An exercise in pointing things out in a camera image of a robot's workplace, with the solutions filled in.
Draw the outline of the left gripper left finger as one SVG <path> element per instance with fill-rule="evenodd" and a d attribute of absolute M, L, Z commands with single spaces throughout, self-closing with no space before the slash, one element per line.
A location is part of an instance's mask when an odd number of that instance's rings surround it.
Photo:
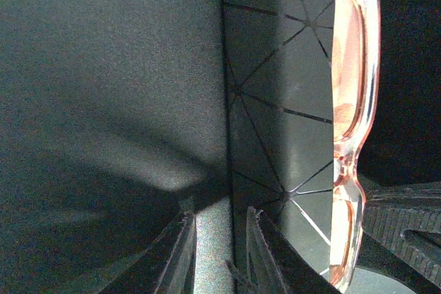
<path fill-rule="evenodd" d="M 133 264 L 101 293 L 193 293 L 196 268 L 196 215 L 181 210 Z"/>

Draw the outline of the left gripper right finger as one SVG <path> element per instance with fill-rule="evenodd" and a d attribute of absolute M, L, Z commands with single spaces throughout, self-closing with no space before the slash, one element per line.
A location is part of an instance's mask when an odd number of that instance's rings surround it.
<path fill-rule="evenodd" d="M 229 272 L 249 293 L 338 293 L 299 255 L 261 209 L 247 208 L 247 273 L 227 261 Z"/>

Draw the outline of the brown sunglasses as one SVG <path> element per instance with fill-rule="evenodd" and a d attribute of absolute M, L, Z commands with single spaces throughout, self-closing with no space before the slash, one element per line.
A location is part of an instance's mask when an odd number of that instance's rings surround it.
<path fill-rule="evenodd" d="M 380 73 L 380 0 L 335 0 L 331 82 L 334 184 L 329 281 L 351 284 L 362 239 L 366 195 L 357 164 L 376 113 Z"/>

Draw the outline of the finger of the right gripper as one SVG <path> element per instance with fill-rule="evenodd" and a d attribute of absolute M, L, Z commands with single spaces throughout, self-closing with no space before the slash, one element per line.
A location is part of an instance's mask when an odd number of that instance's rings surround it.
<path fill-rule="evenodd" d="M 358 267 L 412 291 L 440 290 L 440 182 L 360 182 L 367 202 Z"/>

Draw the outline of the black glasses case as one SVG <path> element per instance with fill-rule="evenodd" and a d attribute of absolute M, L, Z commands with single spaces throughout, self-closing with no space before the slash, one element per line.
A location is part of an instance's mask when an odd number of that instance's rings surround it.
<path fill-rule="evenodd" d="M 223 0 L 236 258 L 262 209 L 329 273 L 334 0 Z"/>

